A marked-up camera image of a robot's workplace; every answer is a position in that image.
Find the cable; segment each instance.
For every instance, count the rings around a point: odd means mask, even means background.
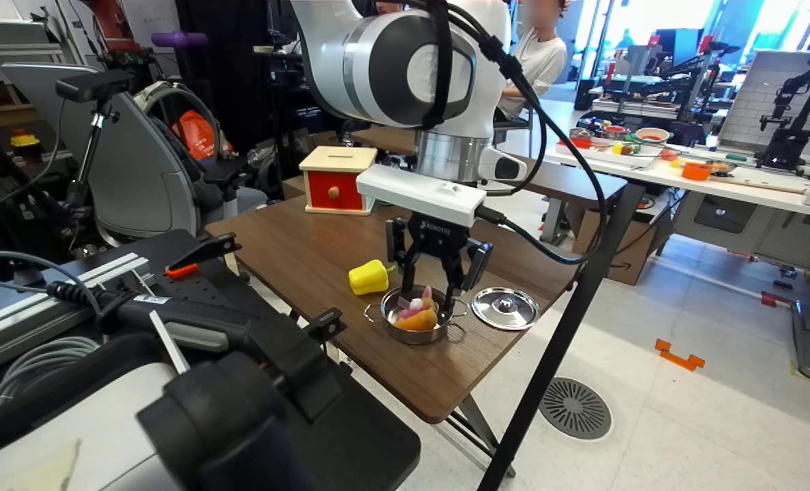
[[[453,81],[453,29],[451,29],[451,6],[446,0],[429,3],[429,13],[434,21],[434,40],[436,40],[436,76],[434,76],[434,102],[430,110],[422,118],[422,129],[430,132],[444,121],[446,99],[451,99],[451,81]]]
[[[684,200],[684,193],[673,193],[673,200],[665,208],[673,209],[682,200]],[[625,245],[618,245],[617,254],[625,254],[626,247],[633,247],[635,243],[640,243],[651,230],[658,230],[658,223],[661,220],[651,220],[640,234],[635,234],[633,239],[626,239]]]
[[[56,129],[63,129],[63,121],[66,121],[66,99],[61,99],[61,106],[56,106]],[[52,156],[48,156],[47,166],[44,166],[31,182],[24,182],[21,187],[17,187],[17,190],[0,196],[0,205],[2,205],[2,201],[10,201],[13,196],[20,196],[20,193],[24,193],[28,187],[32,187],[35,182],[41,182],[41,181],[48,175],[48,170],[54,166],[54,160],[56,160],[56,151],[61,151],[61,134],[54,137]]]
[[[505,213],[494,209],[494,208],[476,208],[476,217],[489,220],[489,223],[500,223],[500,227],[511,227],[517,237],[523,237],[528,245],[534,245],[539,254],[546,254],[553,262],[562,265],[584,265],[586,256],[564,256],[562,252],[549,247],[546,243],[539,243],[534,234],[528,234],[526,230],[521,230],[515,220],[511,220]]]
[[[21,391],[47,378],[61,365],[88,357],[101,344],[84,336],[66,336],[48,344],[32,347],[21,357],[17,357],[0,378],[0,406],[13,400]]]
[[[601,237],[609,227],[609,205],[605,205],[605,193],[601,187],[601,181],[594,175],[594,170],[590,166],[590,160],[579,152],[579,147],[566,138],[566,134],[543,111],[539,106],[539,96],[534,92],[534,87],[523,80],[521,74],[521,62],[505,52],[501,40],[494,39],[468,12],[459,9],[451,3],[451,21],[456,28],[460,28],[466,36],[472,36],[481,43],[481,52],[500,65],[500,72],[512,80],[512,84],[517,87],[517,92],[526,99],[526,104],[536,111],[539,118],[539,151],[534,157],[534,166],[528,170],[528,175],[517,182],[512,182],[512,187],[505,190],[489,190],[489,196],[512,196],[521,187],[526,187],[534,175],[539,172],[543,160],[546,160],[546,126],[560,137],[560,141],[564,141],[564,147],[569,151],[569,156],[576,157],[576,163],[586,172],[590,185],[594,187],[594,201],[596,201],[596,213],[601,213],[601,223],[594,237]],[[490,209],[490,208],[476,208],[476,215],[490,220],[490,223],[508,223],[515,234],[526,237],[536,252],[543,252],[546,256],[562,262],[562,265],[584,265],[584,256],[562,256],[551,247],[546,247],[539,239],[534,239],[528,231],[523,231],[521,227],[515,227],[512,220],[508,220],[508,215]]]
[[[21,254],[21,252],[0,252],[0,260],[17,260],[17,262],[31,262],[31,265],[41,265],[48,271],[56,271],[61,275],[70,277],[77,290],[81,290],[88,306],[96,312],[96,320],[101,321],[106,317],[106,312],[101,312],[97,298],[93,290],[88,290],[70,271],[35,256],[35,254]],[[17,290],[17,291],[37,291],[35,287],[24,287],[24,284],[13,284],[13,282],[0,282],[2,290]]]
[[[609,205],[605,205],[605,193],[603,193],[603,187],[601,187],[601,181],[596,181],[594,170],[591,170],[590,160],[579,152],[579,147],[569,141],[569,137],[566,137],[566,134],[564,134],[564,132],[562,132],[562,129],[543,111],[534,87],[532,87],[532,84],[523,80],[523,74],[521,74],[521,62],[517,62],[515,57],[511,57],[508,52],[501,52],[500,39],[489,36],[486,28],[481,28],[481,21],[476,21],[474,16],[468,16],[466,12],[453,9],[453,6],[451,6],[451,12],[453,12],[456,16],[460,16],[460,18],[453,16],[456,25],[459,25],[459,21],[472,25],[472,29],[466,29],[466,33],[468,33],[468,36],[476,33],[474,40],[481,43],[482,55],[486,55],[489,61],[494,61],[494,62],[501,69],[501,74],[505,74],[508,80],[512,80],[512,84],[517,87],[517,92],[526,99],[526,104],[528,104],[528,106],[536,111],[536,118],[539,118],[539,147],[536,147],[534,166],[528,170],[528,175],[526,175],[523,181],[512,182],[512,187],[508,187],[508,190],[494,190],[494,193],[489,193],[489,196],[512,196],[512,193],[517,193],[521,187],[526,187],[526,185],[534,181],[534,175],[539,172],[543,157],[546,157],[546,126],[549,126],[549,129],[560,137],[560,141],[564,141],[564,147],[569,151],[569,156],[576,157],[576,163],[586,172],[586,181],[590,181],[591,187],[594,187],[594,201],[596,201],[596,213],[601,213],[601,223],[596,223],[594,237],[601,237],[603,230],[605,230],[605,223],[609,223]]]

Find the brown tabletop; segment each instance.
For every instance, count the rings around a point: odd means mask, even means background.
[[[346,329],[335,344],[415,414],[441,423],[523,333],[486,327],[463,306],[463,295],[456,307],[463,327],[460,342],[406,347],[391,339],[376,313],[382,295],[354,298],[346,273],[369,260],[385,260],[385,215],[401,209],[322,215],[305,213],[303,205],[303,200],[290,200],[208,230],[213,234],[234,231],[242,245],[236,260],[303,317],[314,320],[325,307],[340,307]],[[573,282],[573,268],[546,260],[505,230],[476,223],[472,234],[494,243],[481,287],[517,287],[546,312]],[[422,256],[418,282],[444,290],[438,262]]]

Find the workbench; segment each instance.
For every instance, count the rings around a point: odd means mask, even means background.
[[[591,200],[584,178],[573,178],[566,170],[543,170],[536,182],[551,190],[553,182],[569,182],[562,190],[569,200]],[[576,282],[569,306],[551,339],[551,347],[539,357],[532,382],[515,408],[501,438],[494,436],[481,406],[472,399],[474,385],[515,347],[523,329],[490,329],[466,306],[456,307],[456,325],[460,339],[441,339],[430,347],[406,347],[388,336],[376,321],[376,306],[382,295],[354,298],[346,287],[346,271],[366,260],[385,254],[385,220],[401,217],[406,209],[376,208],[370,215],[325,215],[305,213],[305,200],[290,200],[258,213],[242,213],[236,217],[211,223],[213,234],[234,231],[242,243],[236,260],[247,273],[261,277],[281,299],[296,313],[314,320],[318,306],[335,306],[344,313],[346,329],[335,344],[351,354],[370,376],[376,376],[392,395],[397,395],[425,423],[451,423],[468,443],[490,455],[482,485],[500,485],[508,474],[512,455],[536,412],[553,370],[560,369],[596,287],[605,275],[605,260],[621,239],[621,230],[631,220],[639,185],[603,178],[609,200],[617,205],[609,220],[605,239],[594,252],[596,260],[584,268],[560,265],[536,254],[515,234],[474,223],[472,237],[494,245],[490,262],[474,290],[482,287],[515,287],[534,298],[543,313],[562,298]],[[422,262],[418,271],[422,284],[441,284],[436,262]]]
[[[573,157],[564,152],[551,152],[549,160],[573,166]],[[684,190],[680,209],[670,215],[673,234],[686,234],[737,254],[752,254],[776,265],[810,271],[810,205],[804,190],[686,181],[665,160],[633,170],[594,157],[591,170],[635,182]],[[763,172],[763,181],[779,181],[787,187],[793,187],[793,181],[798,181],[802,187],[810,185],[804,178],[793,178],[790,172],[748,170],[748,175],[759,172]],[[790,325],[798,370],[810,376],[810,306],[797,299],[790,307]]]

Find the metal plate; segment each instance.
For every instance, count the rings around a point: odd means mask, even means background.
[[[536,320],[536,302],[517,290],[481,290],[468,299],[472,313],[497,329],[526,329]]]

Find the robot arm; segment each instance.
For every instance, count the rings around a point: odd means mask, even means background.
[[[770,118],[760,118],[760,132],[767,129],[767,123],[785,118],[787,104],[793,102],[793,96],[798,96],[802,87],[810,87],[810,72],[782,81],[775,99],[775,111]]]
[[[508,40],[500,0],[451,0]],[[436,92],[436,33],[425,12],[361,16],[350,0],[291,0],[314,96],[335,115],[391,129],[419,129]],[[474,185],[501,152],[490,147],[500,69],[472,36],[453,28],[451,89],[441,123],[422,134],[418,172]]]

